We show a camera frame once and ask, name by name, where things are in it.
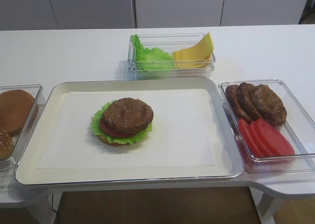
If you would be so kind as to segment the green lettuce in bin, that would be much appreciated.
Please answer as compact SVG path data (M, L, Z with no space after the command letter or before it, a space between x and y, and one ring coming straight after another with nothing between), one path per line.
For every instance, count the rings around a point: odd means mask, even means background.
M173 58L169 53L157 47L151 49L144 47L136 34L131 35L131 42L135 48L135 60L139 62L138 68L140 70L174 69Z

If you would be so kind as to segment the clear lettuce and cheese bin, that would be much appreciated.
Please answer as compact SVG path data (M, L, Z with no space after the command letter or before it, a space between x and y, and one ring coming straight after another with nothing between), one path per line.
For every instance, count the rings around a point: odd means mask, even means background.
M206 33L185 33L185 34L137 34L144 47L148 48L160 48L163 51L169 53L172 56L174 51L181 49L188 49L196 45ZM205 68L193 68L193 69L151 69L140 70L138 68L139 62L135 60L135 48L131 42L131 36L129 41L128 51L128 70L135 79L158 79L158 78L181 78L181 77L205 77L211 76L214 71L214 63L216 58L214 51L211 54L210 63Z

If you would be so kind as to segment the green lettuce leaf on burger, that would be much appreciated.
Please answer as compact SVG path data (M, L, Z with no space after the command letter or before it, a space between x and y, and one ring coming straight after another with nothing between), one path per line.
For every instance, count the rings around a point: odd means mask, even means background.
M153 123L150 123L144 130L138 132L136 135L127 138L115 138L106 133L104 133L99 127L99 121L104 113L104 111L116 100L110 101L102 106L102 108L94 113L91 121L91 130L95 136L103 136L110 142L118 142L121 144L129 143L136 144L147 137L147 134L153 130Z

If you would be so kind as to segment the yellow cheese slice stack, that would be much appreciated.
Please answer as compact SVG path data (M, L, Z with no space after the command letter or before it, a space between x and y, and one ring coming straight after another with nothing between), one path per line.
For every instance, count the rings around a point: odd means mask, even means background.
M181 49L172 53L176 69L205 68L211 60L207 49Z

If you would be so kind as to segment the brown burger patty on burger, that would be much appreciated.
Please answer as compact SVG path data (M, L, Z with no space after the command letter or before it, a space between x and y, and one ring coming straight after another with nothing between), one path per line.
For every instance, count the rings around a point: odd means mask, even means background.
M116 132L138 133L153 120L152 108L139 99L121 98L112 103L101 119Z

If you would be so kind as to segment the white serving tray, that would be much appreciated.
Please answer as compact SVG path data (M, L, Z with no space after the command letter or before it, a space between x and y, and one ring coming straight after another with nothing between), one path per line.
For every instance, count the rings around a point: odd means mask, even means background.
M153 130L135 145L112 147L92 134L92 115L124 97L151 106ZM242 171L215 83L177 78L57 85L15 178L23 185L50 185L233 177Z

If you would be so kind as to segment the tomato slice on burger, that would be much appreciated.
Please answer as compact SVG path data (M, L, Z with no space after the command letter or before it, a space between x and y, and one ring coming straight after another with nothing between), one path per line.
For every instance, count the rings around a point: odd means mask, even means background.
M110 128L110 127L104 122L103 119L100 119L100 121L99 121L99 127L100 127L100 129L101 129L104 133L106 133L106 134L108 134L108 135L110 135L110 136L112 136L112 137L115 137L115 138L127 138L127 137L132 137L132 136L136 135L136 133L122 133L122 132L116 132L116 131L114 131L112 128Z

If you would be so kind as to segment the bottom burger bun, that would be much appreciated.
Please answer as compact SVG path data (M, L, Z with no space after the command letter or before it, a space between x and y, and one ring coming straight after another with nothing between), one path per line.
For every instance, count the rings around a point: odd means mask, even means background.
M118 147L118 146L123 146L123 145L129 146L129 143L121 144L121 143L118 143L118 142L110 142L109 140L107 140L107 139L106 139L105 137L103 137L103 136L98 135L97 137L98 137L98 139L99 139L101 142L103 142L103 143L105 143L105 144L107 144L107 145L109 145L109 146L113 146L113 147Z

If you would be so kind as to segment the left brown patty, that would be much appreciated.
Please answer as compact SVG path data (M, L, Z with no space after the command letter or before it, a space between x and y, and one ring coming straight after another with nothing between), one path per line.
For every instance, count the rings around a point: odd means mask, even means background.
M237 118L245 120L248 124L252 122L251 117L244 110L238 98L238 85L230 85L226 87L225 95L230 104L231 109Z

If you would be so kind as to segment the middle brown patty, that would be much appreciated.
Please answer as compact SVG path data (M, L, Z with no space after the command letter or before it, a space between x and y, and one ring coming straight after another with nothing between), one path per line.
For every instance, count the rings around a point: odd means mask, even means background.
M263 117L260 115L251 99L251 92L254 89L255 86L253 84L245 82L241 83L238 89L238 98L241 106L244 108L246 113L251 117L253 121L256 121L258 119L262 119Z

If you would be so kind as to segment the left tomato slice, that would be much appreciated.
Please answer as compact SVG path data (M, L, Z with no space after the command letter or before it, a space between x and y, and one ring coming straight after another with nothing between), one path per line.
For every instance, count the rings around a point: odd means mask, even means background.
M246 142L249 150L253 154L253 156L257 158L263 157L263 154L259 151L256 143L253 140L253 137L249 131L249 125L244 119L240 119L238 122L239 130L244 138L244 141Z

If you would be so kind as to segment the right brown patty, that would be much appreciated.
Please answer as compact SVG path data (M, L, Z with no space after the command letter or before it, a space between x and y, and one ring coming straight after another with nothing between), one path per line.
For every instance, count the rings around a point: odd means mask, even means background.
M267 85L255 86L250 91L251 100L264 120L274 127L285 124L287 111L281 98Z

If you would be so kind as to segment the middle tomato slice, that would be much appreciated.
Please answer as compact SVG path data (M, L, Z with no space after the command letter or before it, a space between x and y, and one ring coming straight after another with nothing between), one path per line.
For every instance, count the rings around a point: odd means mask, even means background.
M251 136L253 138L253 141L257 147L257 149L260 151L261 153L261 157L274 157L275 154L269 149L269 147L267 145L265 145L262 140L259 137L259 134L257 132L257 130L255 129L255 123L256 121L252 122L249 125L249 131L251 133Z

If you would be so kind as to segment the clear patty and tomato bin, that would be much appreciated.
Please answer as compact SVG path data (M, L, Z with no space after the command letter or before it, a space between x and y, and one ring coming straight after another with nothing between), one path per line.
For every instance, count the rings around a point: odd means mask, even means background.
M219 91L224 110L244 160L245 170L249 173L314 171L315 123L281 80L251 80L245 83L253 84L254 86L267 85L281 98L287 111L287 118L284 125L275 128L291 144L295 155L261 158L253 156L239 130L238 122L240 119L234 114L225 95L227 86L239 86L241 83L243 82L231 81L221 83L219 84Z

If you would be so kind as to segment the right tomato slice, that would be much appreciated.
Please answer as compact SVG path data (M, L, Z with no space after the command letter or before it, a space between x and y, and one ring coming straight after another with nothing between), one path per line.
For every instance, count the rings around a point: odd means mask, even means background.
M272 152L273 156L293 156L295 151L288 140L271 124L263 119L255 121L254 128L264 145Z

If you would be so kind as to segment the plain brown bun half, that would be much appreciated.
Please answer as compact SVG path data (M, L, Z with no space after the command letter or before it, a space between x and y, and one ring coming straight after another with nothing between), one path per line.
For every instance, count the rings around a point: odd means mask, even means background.
M34 115L38 114L38 104L35 98L24 90L10 90L0 94L0 130L6 131L10 136L18 135L35 105Z

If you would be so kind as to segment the sesame bun top near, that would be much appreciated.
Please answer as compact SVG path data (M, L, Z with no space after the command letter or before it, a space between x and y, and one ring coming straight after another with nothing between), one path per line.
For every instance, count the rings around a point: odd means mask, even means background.
M6 160L10 157L13 150L13 139L12 137L5 131L0 131L0 159Z

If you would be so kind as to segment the clear bun bin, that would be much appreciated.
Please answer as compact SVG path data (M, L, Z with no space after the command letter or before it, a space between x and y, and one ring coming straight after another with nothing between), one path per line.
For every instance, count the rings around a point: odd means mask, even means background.
M0 160L0 177L2 179L14 176L20 158L23 155L27 143L45 106L45 99L42 92L43 87L41 85L3 86L0 88L0 93L10 90L24 90L31 94L35 98L34 104L38 104L39 111L35 119L32 121L32 116L34 115L35 110L34 105L21 132L16 136L12 136L14 144L12 154L6 160Z

